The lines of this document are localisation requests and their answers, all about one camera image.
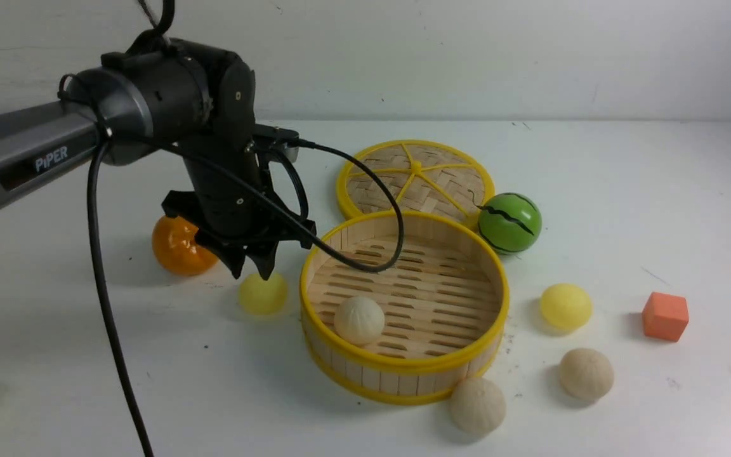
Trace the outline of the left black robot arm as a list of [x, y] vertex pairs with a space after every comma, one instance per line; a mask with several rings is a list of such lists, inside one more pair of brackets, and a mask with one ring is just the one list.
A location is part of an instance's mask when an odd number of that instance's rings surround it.
[[197, 245], [240, 277], [252, 260], [263, 278], [279, 243], [312, 245], [315, 223], [296, 186], [300, 212], [275, 193], [269, 164], [292, 173], [300, 136], [258, 124], [256, 76], [240, 55], [142, 32], [125, 52], [102, 55], [95, 69], [64, 76], [58, 98], [0, 114], [0, 210], [104, 151], [122, 167], [154, 145], [178, 144], [191, 192], [172, 191], [162, 207], [197, 227]]

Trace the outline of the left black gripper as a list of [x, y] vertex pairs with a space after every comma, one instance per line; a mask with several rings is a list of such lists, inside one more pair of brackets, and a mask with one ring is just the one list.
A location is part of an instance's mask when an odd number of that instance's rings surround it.
[[[293, 165], [286, 160], [276, 161], [277, 151], [258, 150], [253, 145], [252, 136], [232, 145], [218, 134], [201, 133], [188, 136], [178, 145], [185, 152], [197, 154], [231, 171], [253, 190], [301, 221], [309, 231], [316, 232], [313, 221], [308, 219], [305, 191], [297, 191], [301, 211], [296, 213], [287, 208], [273, 188], [270, 162], [278, 162], [288, 171], [294, 170]], [[312, 246], [301, 231], [284, 223], [270, 206], [264, 205], [232, 180], [191, 159], [185, 159], [185, 167], [192, 190], [170, 191], [162, 202], [164, 214], [171, 218], [181, 217], [223, 243], [212, 247], [212, 253], [235, 279], [241, 277], [248, 257], [256, 265], [262, 280], [269, 281], [275, 269], [279, 242], [297, 241], [304, 249]]]

